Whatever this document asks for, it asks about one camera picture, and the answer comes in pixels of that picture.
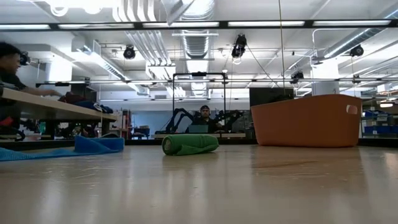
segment man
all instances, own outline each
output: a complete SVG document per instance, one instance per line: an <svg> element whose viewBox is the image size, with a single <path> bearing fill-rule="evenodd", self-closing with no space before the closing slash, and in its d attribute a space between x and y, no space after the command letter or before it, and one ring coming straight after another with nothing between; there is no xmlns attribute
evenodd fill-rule
<svg viewBox="0 0 398 224"><path fill-rule="evenodd" d="M0 80L17 87L20 91L36 96L62 96L55 90L41 90L25 86L16 73L20 67L21 51L11 44L0 42Z"/></svg>
<svg viewBox="0 0 398 224"><path fill-rule="evenodd" d="M195 125L208 125L208 132L215 133L223 129L223 126L210 118L210 108L207 105L203 105L200 108L200 118L194 120L192 124Z"/></svg>

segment orange plastic tub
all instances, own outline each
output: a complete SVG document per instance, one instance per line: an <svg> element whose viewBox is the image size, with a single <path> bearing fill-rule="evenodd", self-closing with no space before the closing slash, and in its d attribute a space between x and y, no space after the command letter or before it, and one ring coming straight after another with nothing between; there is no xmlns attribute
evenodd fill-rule
<svg viewBox="0 0 398 224"><path fill-rule="evenodd" d="M362 101L322 95L252 106L262 146L352 147L357 145Z"/></svg>

